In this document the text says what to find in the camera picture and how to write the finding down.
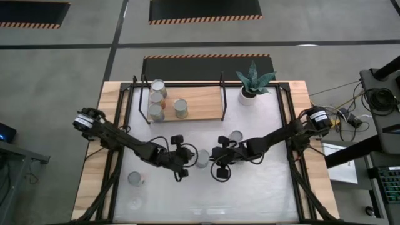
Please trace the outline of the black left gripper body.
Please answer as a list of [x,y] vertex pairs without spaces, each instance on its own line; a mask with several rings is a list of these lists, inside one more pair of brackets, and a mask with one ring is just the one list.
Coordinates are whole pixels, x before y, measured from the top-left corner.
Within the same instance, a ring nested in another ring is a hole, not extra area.
[[187,147],[178,147],[175,150],[174,165],[179,167],[185,167],[195,154],[190,151]]

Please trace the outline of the Cherries tin can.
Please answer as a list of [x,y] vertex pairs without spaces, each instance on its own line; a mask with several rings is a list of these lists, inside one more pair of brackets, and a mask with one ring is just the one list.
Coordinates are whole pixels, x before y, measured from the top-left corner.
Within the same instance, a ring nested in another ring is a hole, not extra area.
[[198,168],[205,168],[209,163],[209,152],[205,149],[199,150],[196,166]]

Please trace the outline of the short green-label tin can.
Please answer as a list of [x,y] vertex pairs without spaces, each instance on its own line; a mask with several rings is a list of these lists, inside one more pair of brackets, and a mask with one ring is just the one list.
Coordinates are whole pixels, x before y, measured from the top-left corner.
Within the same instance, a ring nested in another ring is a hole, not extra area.
[[243,140],[243,134],[241,131],[235,130],[230,133],[228,138],[232,141],[236,141],[237,143]]

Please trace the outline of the Carrots tin can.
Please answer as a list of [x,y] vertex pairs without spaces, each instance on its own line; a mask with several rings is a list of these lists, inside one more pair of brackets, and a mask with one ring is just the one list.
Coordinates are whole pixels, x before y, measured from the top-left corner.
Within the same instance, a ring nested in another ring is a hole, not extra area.
[[185,99],[177,99],[173,104],[177,118],[186,118],[188,116],[188,103]]

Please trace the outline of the Peas tin can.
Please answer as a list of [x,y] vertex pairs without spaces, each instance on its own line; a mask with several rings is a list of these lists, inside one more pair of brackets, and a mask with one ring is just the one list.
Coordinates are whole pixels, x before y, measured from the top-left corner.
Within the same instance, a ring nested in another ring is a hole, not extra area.
[[160,104],[151,104],[148,108],[148,114],[154,122],[164,121],[164,111]]

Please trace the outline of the Apple tin can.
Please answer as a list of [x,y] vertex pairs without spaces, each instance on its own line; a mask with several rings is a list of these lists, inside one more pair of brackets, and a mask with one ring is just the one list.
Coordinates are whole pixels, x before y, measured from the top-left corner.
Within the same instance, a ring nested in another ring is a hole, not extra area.
[[150,94],[149,100],[153,103],[153,104],[160,104],[162,109],[164,109],[166,107],[166,103],[164,100],[164,96],[162,93],[160,92],[152,92]]

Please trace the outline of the tin can with reddish label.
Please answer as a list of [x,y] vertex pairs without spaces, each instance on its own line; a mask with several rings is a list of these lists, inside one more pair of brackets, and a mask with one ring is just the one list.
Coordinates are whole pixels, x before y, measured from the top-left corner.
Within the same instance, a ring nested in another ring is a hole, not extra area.
[[128,183],[132,186],[142,186],[144,184],[143,175],[140,172],[133,171],[130,172],[127,176]]

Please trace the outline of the white plant pot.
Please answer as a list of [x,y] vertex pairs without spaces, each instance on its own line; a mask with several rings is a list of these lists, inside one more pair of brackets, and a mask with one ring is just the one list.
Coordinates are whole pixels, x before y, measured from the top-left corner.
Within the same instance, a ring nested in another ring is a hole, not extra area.
[[243,91],[244,91],[244,88],[242,87],[240,92],[239,92],[238,101],[244,106],[251,106],[251,105],[255,104],[257,96],[246,97],[243,94]]

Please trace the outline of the green snake plant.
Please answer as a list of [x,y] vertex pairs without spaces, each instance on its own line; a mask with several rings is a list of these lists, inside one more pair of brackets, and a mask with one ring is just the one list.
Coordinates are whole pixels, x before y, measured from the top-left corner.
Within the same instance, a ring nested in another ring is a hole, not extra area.
[[236,75],[244,86],[244,92],[251,95],[262,95],[269,93],[267,85],[276,78],[276,71],[268,72],[258,76],[256,63],[251,62],[247,76],[242,72],[236,71]]

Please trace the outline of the black hazard-striped floor mat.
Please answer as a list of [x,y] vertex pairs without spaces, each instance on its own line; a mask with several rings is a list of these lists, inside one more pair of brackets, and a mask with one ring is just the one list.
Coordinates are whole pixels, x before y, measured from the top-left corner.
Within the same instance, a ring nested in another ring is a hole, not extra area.
[[70,2],[0,0],[0,28],[59,29]]
[[216,81],[223,75],[237,81],[236,73],[246,75],[252,63],[259,75],[274,71],[272,59],[264,53],[148,55],[142,62],[142,74],[148,81]]
[[149,24],[212,23],[263,18],[259,0],[150,0]]

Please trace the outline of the grey side table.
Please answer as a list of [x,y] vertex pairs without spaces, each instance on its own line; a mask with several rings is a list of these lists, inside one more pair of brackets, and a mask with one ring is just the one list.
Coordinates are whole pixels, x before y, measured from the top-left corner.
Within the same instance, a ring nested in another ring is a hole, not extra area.
[[6,225],[12,216],[23,178],[31,161],[47,164],[50,156],[23,149],[17,145],[0,141],[0,156],[5,156],[6,177],[4,187],[0,185],[0,225]]

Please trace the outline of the dark grey workstation desk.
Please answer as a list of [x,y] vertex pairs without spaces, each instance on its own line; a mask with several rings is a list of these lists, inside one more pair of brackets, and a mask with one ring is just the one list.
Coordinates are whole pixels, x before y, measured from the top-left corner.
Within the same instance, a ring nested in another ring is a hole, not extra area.
[[363,104],[372,114],[377,134],[353,144],[326,158],[328,168],[344,164],[353,159],[369,156],[372,166],[367,169],[369,179],[377,182],[373,190],[375,199],[384,205],[390,225],[400,225],[400,204],[387,204],[378,184],[378,168],[400,166],[400,70],[389,75],[386,81],[378,81],[373,72],[362,70],[361,83],[364,89]]

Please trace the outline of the black keyboard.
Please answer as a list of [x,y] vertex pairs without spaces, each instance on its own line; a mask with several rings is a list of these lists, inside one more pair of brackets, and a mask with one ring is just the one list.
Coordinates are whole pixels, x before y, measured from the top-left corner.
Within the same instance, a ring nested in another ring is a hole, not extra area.
[[379,167],[377,181],[387,204],[400,204],[400,166]]

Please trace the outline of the black device with blue light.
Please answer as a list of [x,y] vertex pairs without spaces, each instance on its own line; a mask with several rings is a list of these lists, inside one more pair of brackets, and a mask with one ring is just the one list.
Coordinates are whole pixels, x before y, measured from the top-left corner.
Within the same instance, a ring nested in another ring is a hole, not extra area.
[[12,143],[16,137],[17,131],[0,122],[0,141]]

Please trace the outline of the black workstation stand post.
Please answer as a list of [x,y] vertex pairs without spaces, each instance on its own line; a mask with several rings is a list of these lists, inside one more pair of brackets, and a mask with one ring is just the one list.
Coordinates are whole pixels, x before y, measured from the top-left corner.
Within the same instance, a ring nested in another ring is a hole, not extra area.
[[378,81],[386,81],[392,73],[400,70],[400,55],[393,59],[391,62],[387,63],[381,69],[373,72],[372,75]]

